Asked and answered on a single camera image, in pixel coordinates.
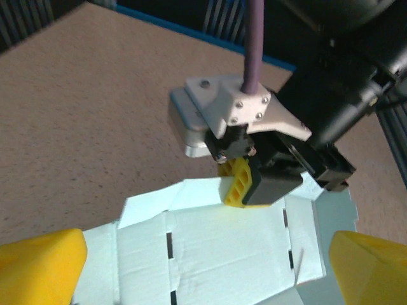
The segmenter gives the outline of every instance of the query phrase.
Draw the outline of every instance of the black machine part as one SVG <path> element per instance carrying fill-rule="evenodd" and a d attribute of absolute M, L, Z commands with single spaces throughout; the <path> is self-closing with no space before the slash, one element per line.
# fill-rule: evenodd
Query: black machine part
<path fill-rule="evenodd" d="M 362 27 L 326 39 L 317 60 L 299 67 L 278 92 L 280 102 L 311 129 L 310 145 L 335 143 L 403 80 L 406 16 L 407 1 L 396 0 Z"/>
<path fill-rule="evenodd" d="M 369 22 L 395 0 L 280 0 L 308 26 L 341 34 Z"/>
<path fill-rule="evenodd" d="M 252 135 L 257 155 L 249 158 L 252 186 L 244 196 L 245 205 L 269 205 L 303 182 L 307 171 L 320 187 L 342 191 L 355 168 L 335 146 L 315 150 L 306 142 L 278 132 Z"/>
<path fill-rule="evenodd" d="M 407 105 L 407 77 L 398 82 L 386 96 L 381 98 L 376 111 L 384 111 L 399 105 Z"/>
<path fill-rule="evenodd" d="M 211 130 L 205 135 L 205 144 L 215 161 L 250 155 L 254 150 L 253 139 L 246 133 L 247 125 L 228 126 L 222 139 L 217 139 Z"/>

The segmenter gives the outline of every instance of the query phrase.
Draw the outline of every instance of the bolt head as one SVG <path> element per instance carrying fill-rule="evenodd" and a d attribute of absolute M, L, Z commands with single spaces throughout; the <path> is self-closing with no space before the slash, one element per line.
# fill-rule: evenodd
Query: bolt head
<path fill-rule="evenodd" d="M 301 127 L 304 128 L 305 130 L 309 130 L 308 127 L 306 127 L 305 124 L 302 122 L 301 122 Z"/>
<path fill-rule="evenodd" d="M 247 155 L 248 155 L 249 157 L 253 157 L 256 153 L 257 153 L 256 148 L 254 148 L 254 146 L 252 146 L 252 147 L 250 147 L 250 150 L 249 150 L 249 152 L 247 153 Z"/>
<path fill-rule="evenodd" d="M 210 87 L 210 82 L 207 79 L 201 80 L 199 86 L 203 89 L 207 89 Z"/>
<path fill-rule="evenodd" d="M 373 99 L 369 102 L 369 106 L 372 107 L 373 105 L 375 105 L 377 103 L 377 100 L 377 97 L 373 97 Z"/>
<path fill-rule="evenodd" d="M 215 157 L 215 161 L 216 161 L 218 164 L 223 164 L 223 163 L 226 163 L 226 161 L 228 161 L 228 158 L 227 158 L 224 154 L 218 154 L 218 155 Z"/>

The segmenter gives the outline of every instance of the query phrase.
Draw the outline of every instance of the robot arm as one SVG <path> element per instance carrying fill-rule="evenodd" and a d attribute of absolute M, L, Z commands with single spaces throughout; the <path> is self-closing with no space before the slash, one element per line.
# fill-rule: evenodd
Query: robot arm
<path fill-rule="evenodd" d="M 335 142 L 407 74 L 407 2 L 391 2 L 357 29 L 331 27 L 317 60 L 298 67 L 275 93 L 259 83 L 257 31 L 263 33 L 255 21 L 263 22 L 262 1 L 248 1 L 244 77 L 188 79 L 170 94 L 170 117 L 186 155 L 211 155 L 219 164 L 244 158 L 252 183 L 239 197 L 243 205 L 273 203 L 302 183 L 304 171 L 328 191 L 345 189 L 355 168 Z M 318 1 L 308 5 L 313 12 Z"/>

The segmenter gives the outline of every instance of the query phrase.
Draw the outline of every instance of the brown speckled tabletop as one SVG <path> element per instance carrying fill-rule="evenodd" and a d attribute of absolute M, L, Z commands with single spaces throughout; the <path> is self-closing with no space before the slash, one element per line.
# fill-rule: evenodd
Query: brown speckled tabletop
<path fill-rule="evenodd" d="M 215 176 L 184 157 L 169 90 L 190 76 L 241 73 L 242 56 L 84 4 L 0 57 L 0 243 L 116 219 L 124 199 Z M 289 73 L 265 65 L 278 89 Z M 375 116 L 338 143 L 363 233 L 407 243 L 407 191 Z"/>

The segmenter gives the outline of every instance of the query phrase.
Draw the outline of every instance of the flattened cardboard box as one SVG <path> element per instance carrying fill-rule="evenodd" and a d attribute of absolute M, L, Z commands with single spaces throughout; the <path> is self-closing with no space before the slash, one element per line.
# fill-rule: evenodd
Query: flattened cardboard box
<path fill-rule="evenodd" d="M 238 209 L 222 204 L 230 185 L 184 180 L 128 198 L 120 220 L 85 232 L 73 303 L 343 304 L 328 248 L 355 231 L 348 192 L 321 194 L 305 177 L 269 208 Z"/>

